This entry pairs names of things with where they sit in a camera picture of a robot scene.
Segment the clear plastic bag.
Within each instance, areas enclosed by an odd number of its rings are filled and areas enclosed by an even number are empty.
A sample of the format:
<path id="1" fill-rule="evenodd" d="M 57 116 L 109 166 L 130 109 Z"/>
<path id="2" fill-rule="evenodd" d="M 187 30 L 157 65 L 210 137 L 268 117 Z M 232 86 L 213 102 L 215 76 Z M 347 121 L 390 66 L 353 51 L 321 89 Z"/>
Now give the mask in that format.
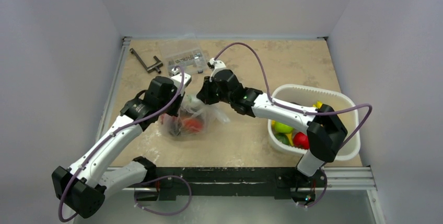
<path id="1" fill-rule="evenodd" d="M 181 138 L 203 134 L 216 121 L 226 124 L 230 118 L 217 105 L 207 105 L 196 95 L 186 95 L 177 116 L 165 113 L 159 117 L 159 129 L 165 135 Z"/>

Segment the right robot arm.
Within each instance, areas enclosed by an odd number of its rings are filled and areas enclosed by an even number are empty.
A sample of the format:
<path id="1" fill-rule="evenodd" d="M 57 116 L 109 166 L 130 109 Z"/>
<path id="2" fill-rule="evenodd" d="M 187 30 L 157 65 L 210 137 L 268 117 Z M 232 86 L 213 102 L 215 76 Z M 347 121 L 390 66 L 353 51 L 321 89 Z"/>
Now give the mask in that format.
<path id="1" fill-rule="evenodd" d="M 333 108 L 291 105 L 258 89 L 242 85 L 229 69 L 206 76 L 196 97 L 204 104 L 227 103 L 237 113 L 258 117 L 291 126 L 308 137 L 309 149 L 297 163 L 294 181 L 307 185 L 325 163 L 333 162 L 348 131 Z"/>

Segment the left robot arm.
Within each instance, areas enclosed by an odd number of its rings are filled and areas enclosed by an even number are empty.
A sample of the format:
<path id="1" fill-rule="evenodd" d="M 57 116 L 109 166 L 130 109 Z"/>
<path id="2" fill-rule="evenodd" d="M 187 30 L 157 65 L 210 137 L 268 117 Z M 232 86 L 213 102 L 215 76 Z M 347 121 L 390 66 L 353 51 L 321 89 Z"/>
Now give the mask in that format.
<path id="1" fill-rule="evenodd" d="M 142 156 L 114 171 L 108 171 L 108 167 L 162 114 L 178 114 L 191 80 L 189 74 L 155 77 L 147 89 L 124 105 L 109 130 L 89 151 L 67 169 L 57 167 L 53 171 L 51 177 L 56 197 L 60 200 L 58 215 L 61 222 L 68 222 L 77 215 L 91 217 L 107 198 L 130 185 L 157 186 L 163 180 L 157 174 L 156 165 Z"/>

